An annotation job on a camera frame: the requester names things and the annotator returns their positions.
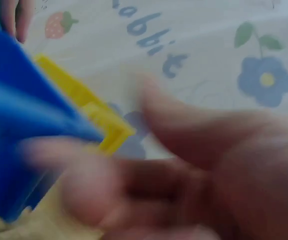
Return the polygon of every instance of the yellow plastic piece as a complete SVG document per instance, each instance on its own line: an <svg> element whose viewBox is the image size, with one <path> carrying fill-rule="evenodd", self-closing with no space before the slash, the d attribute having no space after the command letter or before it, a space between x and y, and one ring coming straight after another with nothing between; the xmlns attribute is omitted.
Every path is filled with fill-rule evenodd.
<svg viewBox="0 0 288 240"><path fill-rule="evenodd" d="M111 155L135 134L135 130L120 118L106 103L93 94L84 84L65 72L49 58L38 55L35 62L49 79L76 104L105 134L99 149Z"/></svg>

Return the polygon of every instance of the yellow flower center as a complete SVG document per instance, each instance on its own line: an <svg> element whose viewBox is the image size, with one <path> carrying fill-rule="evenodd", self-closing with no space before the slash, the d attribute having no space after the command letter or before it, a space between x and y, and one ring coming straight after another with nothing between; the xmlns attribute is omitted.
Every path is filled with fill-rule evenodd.
<svg viewBox="0 0 288 240"><path fill-rule="evenodd" d="M275 84L275 77L271 73L266 72L260 77L260 83L264 87L271 87Z"/></svg>

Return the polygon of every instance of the toy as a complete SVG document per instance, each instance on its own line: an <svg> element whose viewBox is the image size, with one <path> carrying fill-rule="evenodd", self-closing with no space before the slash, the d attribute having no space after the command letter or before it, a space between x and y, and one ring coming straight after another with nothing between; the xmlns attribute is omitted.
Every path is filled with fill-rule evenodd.
<svg viewBox="0 0 288 240"><path fill-rule="evenodd" d="M5 221L16 220L26 207L35 208L52 184L45 173L25 164L17 143L52 135L102 140L15 40L0 31L0 217Z"/></svg>
<svg viewBox="0 0 288 240"><path fill-rule="evenodd" d="M105 138L99 145L99 149L103 153L108 155L113 154L129 136L135 134L134 129L119 117L115 111L50 59L43 55L38 55L35 57L35 62L49 79L51 79L94 124L103 130Z"/></svg>
<svg viewBox="0 0 288 240"><path fill-rule="evenodd" d="M0 31L0 217L6 222L27 207L34 209L56 181L26 165L17 151L21 140L67 135L100 143L99 150L111 155L134 134L108 105L48 58L39 56L36 62L54 84Z"/></svg>

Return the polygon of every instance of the blue letters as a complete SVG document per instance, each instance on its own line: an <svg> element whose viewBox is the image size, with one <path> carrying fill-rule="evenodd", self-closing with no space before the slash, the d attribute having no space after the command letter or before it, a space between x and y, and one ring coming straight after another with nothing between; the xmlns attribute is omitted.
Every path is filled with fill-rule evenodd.
<svg viewBox="0 0 288 240"><path fill-rule="evenodd" d="M123 7L120 11L119 11L119 15L123 16L123 17L128 17L131 18L135 13L137 12L137 8L134 6L127 6L127 7Z"/></svg>
<svg viewBox="0 0 288 240"><path fill-rule="evenodd" d="M141 48L145 48L145 47L150 47L152 45L158 44L160 42L159 37L161 37L162 35L164 35L168 32L169 32L169 29L165 29L163 31L155 33L154 35L151 35L151 36L146 37L142 40L139 40L137 42L137 45L139 45Z"/></svg>
<svg viewBox="0 0 288 240"><path fill-rule="evenodd" d="M120 6L119 0L112 0L113 9L118 9ZM126 6L119 10L118 14L121 17L127 17L131 18L138 12L137 7L134 6ZM134 20L130 24L127 25L127 33L131 36L140 36L144 34L147 31L147 22L150 20L153 20L155 18L160 17L162 13L157 12L154 14L150 14L147 16L144 16L142 18L139 18L137 20ZM164 44L160 43L160 38L168 33L170 29L165 29L162 31L159 31L151 36L145 37L141 40L138 40L136 44L140 48L148 48L147 51L148 56L153 56L154 54L160 52L164 48ZM170 41L168 44L174 44L175 40ZM174 71L175 69L180 69L183 66L183 61L188 58L187 54L168 54L166 61L163 64L162 71L163 74L170 79L173 79L176 77L177 73Z"/></svg>
<svg viewBox="0 0 288 240"><path fill-rule="evenodd" d="M117 9L119 7L119 0L113 0L113 8Z"/></svg>
<svg viewBox="0 0 288 240"><path fill-rule="evenodd" d="M176 77L176 73L171 71L172 66L176 67L177 69L180 69L182 65L182 61L187 59L188 55L187 54L181 54L181 55L172 55L169 54L167 56L167 60L163 64L163 73L166 77L173 79Z"/></svg>
<svg viewBox="0 0 288 240"><path fill-rule="evenodd" d="M140 19L137 19L127 25L127 32L128 34L132 36L139 36L142 35L146 32L147 30L147 25L146 23L152 19L155 19L161 15L161 12L159 13L154 13L145 17L142 17Z"/></svg>

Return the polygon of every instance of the blue flower print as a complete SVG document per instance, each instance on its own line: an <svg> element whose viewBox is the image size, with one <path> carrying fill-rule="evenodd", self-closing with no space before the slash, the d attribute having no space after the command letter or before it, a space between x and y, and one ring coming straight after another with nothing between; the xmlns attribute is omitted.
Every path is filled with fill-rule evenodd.
<svg viewBox="0 0 288 240"><path fill-rule="evenodd" d="M136 129L136 134L130 136L124 142L118 149L117 154L128 158L145 159L146 151L142 145L142 141L148 135L149 130L144 124L142 113L139 111L132 111L123 116L123 112L117 104L109 103L109 106Z"/></svg>
<svg viewBox="0 0 288 240"><path fill-rule="evenodd" d="M276 57L246 57L238 77L239 89L258 104L275 108L288 93L288 71Z"/></svg>

